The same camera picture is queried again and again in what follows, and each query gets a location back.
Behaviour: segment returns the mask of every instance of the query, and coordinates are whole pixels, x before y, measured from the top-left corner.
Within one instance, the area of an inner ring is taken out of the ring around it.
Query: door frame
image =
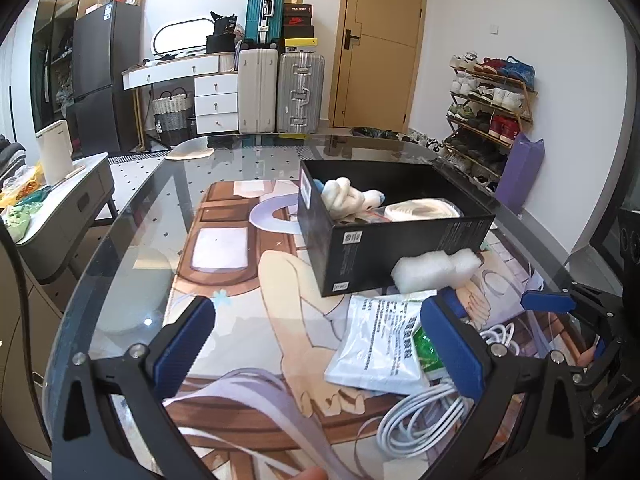
[[[425,19],[427,16],[427,0],[422,0],[422,17],[418,24],[418,43],[415,49],[415,62],[414,71],[411,78],[411,88],[409,89],[409,97],[407,99],[404,120],[404,127],[402,132],[406,132],[409,120],[411,118],[411,110],[414,104],[415,85],[418,81],[418,69],[420,68],[420,56],[422,55],[422,43],[424,41],[424,27]],[[334,49],[334,68],[331,76],[331,93],[329,98],[329,126],[333,127],[335,124],[335,107],[338,95],[338,80],[340,77],[340,61],[342,59],[342,47],[344,44],[344,24],[347,14],[347,0],[340,0],[340,11],[338,14],[338,30],[335,35],[335,49]]]

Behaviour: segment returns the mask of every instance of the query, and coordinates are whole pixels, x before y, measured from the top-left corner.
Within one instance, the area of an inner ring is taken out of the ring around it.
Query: metal bolt
[[[564,354],[562,354],[562,352],[559,350],[552,350],[551,360],[555,362],[557,365],[559,365],[560,363],[564,363]]]
[[[80,366],[85,361],[86,361],[86,355],[83,354],[82,352],[78,352],[77,354],[74,354],[74,356],[71,358],[71,362],[76,366]]]
[[[142,343],[136,343],[135,345],[131,345],[129,347],[129,355],[134,359],[142,357],[144,354],[146,354],[146,346],[144,346]]]
[[[496,357],[504,357],[507,355],[507,347],[501,343],[494,343],[490,346],[491,353]]]

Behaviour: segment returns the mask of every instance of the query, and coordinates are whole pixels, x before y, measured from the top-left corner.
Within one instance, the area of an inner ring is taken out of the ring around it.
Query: black refrigerator
[[[138,144],[133,95],[122,72],[140,62],[139,6],[111,2],[76,21],[74,115],[84,156],[128,153]]]

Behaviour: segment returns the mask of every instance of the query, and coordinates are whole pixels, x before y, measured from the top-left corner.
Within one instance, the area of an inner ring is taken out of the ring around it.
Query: open black box
[[[340,176],[361,191],[384,193],[383,205],[444,198],[463,217],[339,226],[331,220],[313,179],[326,182]],[[427,164],[303,160],[300,165],[298,222],[323,297],[393,285],[391,270],[403,256],[477,251],[493,221],[487,208]]]

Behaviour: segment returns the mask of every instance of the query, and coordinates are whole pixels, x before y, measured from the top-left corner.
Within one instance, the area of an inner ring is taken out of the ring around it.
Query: silver suitcase
[[[280,56],[278,131],[314,134],[320,122],[324,57],[311,52]]]
[[[272,134],[276,126],[278,51],[242,50],[238,63],[238,131]]]

